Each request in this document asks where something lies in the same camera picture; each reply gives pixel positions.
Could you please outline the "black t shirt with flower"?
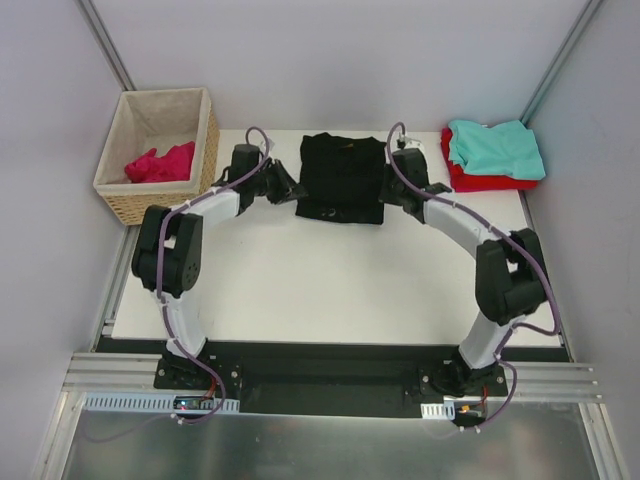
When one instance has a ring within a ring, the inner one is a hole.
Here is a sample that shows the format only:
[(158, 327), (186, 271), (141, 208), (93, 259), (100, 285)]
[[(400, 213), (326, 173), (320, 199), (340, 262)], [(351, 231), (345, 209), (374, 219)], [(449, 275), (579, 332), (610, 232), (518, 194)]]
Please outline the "black t shirt with flower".
[(338, 224), (381, 225), (385, 147), (374, 137), (305, 135), (300, 145), (300, 184), (307, 196), (298, 201), (296, 215)]

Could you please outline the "red t shirt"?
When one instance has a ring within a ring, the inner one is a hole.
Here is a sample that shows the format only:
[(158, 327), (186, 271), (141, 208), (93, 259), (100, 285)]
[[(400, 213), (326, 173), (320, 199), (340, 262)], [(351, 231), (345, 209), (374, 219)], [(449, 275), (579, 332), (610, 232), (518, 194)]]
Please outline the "red t shirt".
[(440, 148), (449, 173), (451, 188), (454, 191), (460, 193), (504, 190), (528, 191), (538, 186), (538, 182), (535, 180), (517, 180), (507, 176), (474, 176), (466, 174), (461, 166), (454, 164), (449, 159), (450, 142), (452, 139), (453, 132), (448, 127), (443, 128), (441, 130)]

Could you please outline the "teal t shirt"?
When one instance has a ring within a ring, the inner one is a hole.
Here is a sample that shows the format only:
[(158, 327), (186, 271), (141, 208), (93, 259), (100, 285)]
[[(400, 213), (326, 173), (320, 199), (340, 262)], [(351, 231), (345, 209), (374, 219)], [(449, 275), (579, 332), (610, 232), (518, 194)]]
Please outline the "teal t shirt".
[(519, 120), (488, 127), (457, 119), (448, 128), (452, 133), (448, 158), (467, 175), (520, 181), (540, 181), (546, 176), (535, 134)]

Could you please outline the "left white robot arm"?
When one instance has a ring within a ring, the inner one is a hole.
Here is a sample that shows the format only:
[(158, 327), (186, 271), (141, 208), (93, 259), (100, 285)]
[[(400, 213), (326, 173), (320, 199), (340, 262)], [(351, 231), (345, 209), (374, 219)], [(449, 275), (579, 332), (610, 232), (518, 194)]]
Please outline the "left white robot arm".
[(146, 209), (131, 271), (153, 295), (168, 335), (155, 387), (221, 385), (204, 354), (207, 336), (196, 299), (205, 230), (238, 217), (258, 197), (281, 205), (306, 196), (280, 160), (245, 143), (234, 147), (231, 165), (205, 193), (174, 207)]

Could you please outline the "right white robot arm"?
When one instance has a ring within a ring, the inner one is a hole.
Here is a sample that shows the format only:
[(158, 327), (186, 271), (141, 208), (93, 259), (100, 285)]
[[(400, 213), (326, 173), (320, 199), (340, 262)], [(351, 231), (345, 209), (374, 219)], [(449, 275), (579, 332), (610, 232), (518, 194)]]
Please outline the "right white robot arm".
[(431, 387), (440, 394), (473, 394), (495, 373), (513, 328), (548, 301), (537, 235), (529, 228), (497, 233), (448, 187), (429, 182), (426, 159), (417, 148), (391, 154), (380, 201), (400, 206), (419, 223), (440, 231), (475, 261), (478, 315), (449, 362), (430, 375)]

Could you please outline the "magenta t shirt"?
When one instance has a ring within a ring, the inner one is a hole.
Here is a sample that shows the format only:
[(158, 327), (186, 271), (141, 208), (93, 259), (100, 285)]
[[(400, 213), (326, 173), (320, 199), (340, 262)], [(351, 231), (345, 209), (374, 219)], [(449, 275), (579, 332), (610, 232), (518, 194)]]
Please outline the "magenta t shirt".
[(174, 145), (163, 156), (151, 148), (124, 167), (127, 178), (134, 184), (166, 183), (190, 179), (191, 166), (195, 154), (193, 141)]

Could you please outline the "wicker basket with liner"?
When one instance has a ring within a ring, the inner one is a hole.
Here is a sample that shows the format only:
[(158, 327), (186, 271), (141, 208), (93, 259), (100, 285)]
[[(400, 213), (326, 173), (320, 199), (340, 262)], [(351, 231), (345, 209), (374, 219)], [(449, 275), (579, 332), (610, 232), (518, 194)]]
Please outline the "wicker basket with liner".
[[(204, 193), (216, 173), (220, 131), (204, 87), (125, 91), (121, 94), (95, 173), (93, 187), (125, 226), (142, 222), (151, 205), (170, 207)], [(125, 167), (155, 149), (194, 143), (185, 180), (133, 183)]]

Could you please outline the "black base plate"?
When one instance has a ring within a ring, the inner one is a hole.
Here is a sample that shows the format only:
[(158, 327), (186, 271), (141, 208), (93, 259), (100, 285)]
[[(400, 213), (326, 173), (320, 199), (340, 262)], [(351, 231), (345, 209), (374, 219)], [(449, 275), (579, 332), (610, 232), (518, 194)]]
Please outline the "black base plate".
[(209, 341), (198, 358), (207, 370), (163, 352), (154, 387), (206, 390), (216, 373), (216, 395), (243, 413), (398, 419), (420, 417), (447, 393), (507, 393), (503, 368), (467, 373), (452, 346)]

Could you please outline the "left corner aluminium post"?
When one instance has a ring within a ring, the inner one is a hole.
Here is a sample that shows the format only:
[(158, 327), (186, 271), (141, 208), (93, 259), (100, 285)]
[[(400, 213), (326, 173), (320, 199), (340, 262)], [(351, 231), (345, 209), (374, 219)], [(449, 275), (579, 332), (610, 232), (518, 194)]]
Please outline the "left corner aluminium post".
[(111, 73), (122, 91), (136, 91), (135, 83), (92, 0), (75, 0), (85, 23), (104, 56)]

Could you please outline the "corner aluminium post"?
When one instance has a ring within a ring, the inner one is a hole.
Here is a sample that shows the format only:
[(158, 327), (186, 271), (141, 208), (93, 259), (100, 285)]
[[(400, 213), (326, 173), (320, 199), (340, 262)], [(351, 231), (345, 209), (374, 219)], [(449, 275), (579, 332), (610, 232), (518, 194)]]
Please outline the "corner aluminium post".
[(92, 0), (75, 0), (85, 23), (104, 56), (111, 73), (122, 91), (136, 91), (135, 83)]
[(525, 126), (536, 117), (554, 84), (559, 80), (565, 65), (605, 4), (605, 0), (588, 0), (584, 3), (520, 116), (520, 121)]

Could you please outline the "right corner aluminium post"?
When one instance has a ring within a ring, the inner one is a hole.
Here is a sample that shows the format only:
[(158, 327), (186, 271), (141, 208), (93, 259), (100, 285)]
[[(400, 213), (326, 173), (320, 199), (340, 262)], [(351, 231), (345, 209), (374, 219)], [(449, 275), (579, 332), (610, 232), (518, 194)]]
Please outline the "right corner aluminium post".
[(525, 126), (536, 117), (554, 84), (559, 80), (565, 65), (605, 4), (605, 0), (588, 0), (584, 3), (520, 116), (520, 121)]

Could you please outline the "aluminium rail frame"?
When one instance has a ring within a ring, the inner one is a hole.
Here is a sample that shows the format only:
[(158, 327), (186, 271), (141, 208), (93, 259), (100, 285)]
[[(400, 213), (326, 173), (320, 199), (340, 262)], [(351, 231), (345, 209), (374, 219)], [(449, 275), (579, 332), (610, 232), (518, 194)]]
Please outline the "aluminium rail frame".
[[(159, 360), (158, 354), (76, 353), (63, 388), (148, 392)], [(514, 399), (520, 402), (602, 404), (605, 400), (595, 369), (588, 364), (510, 360), (497, 384), (502, 396), (514, 388)]]

